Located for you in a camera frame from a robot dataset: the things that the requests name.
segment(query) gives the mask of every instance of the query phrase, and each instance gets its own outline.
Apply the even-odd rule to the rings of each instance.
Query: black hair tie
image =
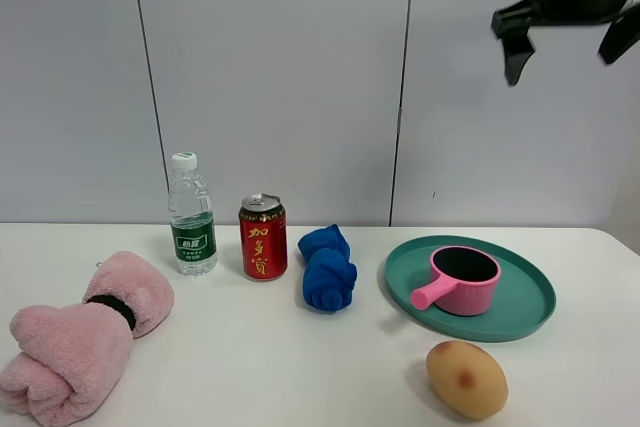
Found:
[[[117,297],[114,297],[113,295],[94,295],[89,300],[87,300],[86,303],[102,304],[106,305],[107,307],[111,307],[113,310],[124,317],[131,330],[136,328],[136,316],[133,315],[133,310],[131,310],[127,304],[122,302]]]

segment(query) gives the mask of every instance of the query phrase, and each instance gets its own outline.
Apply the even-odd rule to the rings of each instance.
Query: red can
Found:
[[[245,197],[238,217],[244,271],[256,280],[277,279],[287,270],[287,221],[280,197]]]

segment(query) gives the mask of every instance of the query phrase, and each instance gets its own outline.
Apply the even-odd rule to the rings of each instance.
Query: white tabletop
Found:
[[[289,270],[244,278],[237,227],[217,227],[220,261],[201,278],[174,269],[166,226],[0,225],[0,365],[18,347],[8,329],[30,304],[82,297],[96,262],[117,250],[145,257],[170,280],[169,318],[136,340],[122,379],[84,426],[437,427],[459,425],[426,382],[424,359],[446,336],[393,305],[387,254],[415,237],[453,234],[512,249],[551,280],[558,306],[532,336],[480,344],[509,382],[505,410],[486,426],[640,424],[640,257],[589,229],[344,228],[358,267],[353,304],[335,315],[301,297],[296,243]],[[2,427],[35,425],[0,409]]]

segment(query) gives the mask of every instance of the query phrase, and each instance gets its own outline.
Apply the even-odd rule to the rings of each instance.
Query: pink saucepan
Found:
[[[430,259],[431,283],[411,294],[411,305],[426,310],[435,303],[455,315],[479,315],[491,307],[502,274],[500,264],[480,250],[440,247]]]

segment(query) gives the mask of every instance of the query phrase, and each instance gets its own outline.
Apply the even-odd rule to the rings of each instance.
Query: blue towel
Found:
[[[351,249],[338,226],[310,232],[300,239],[298,248],[307,262],[302,278],[305,302],[323,312],[337,312],[347,307],[357,271],[349,262]]]

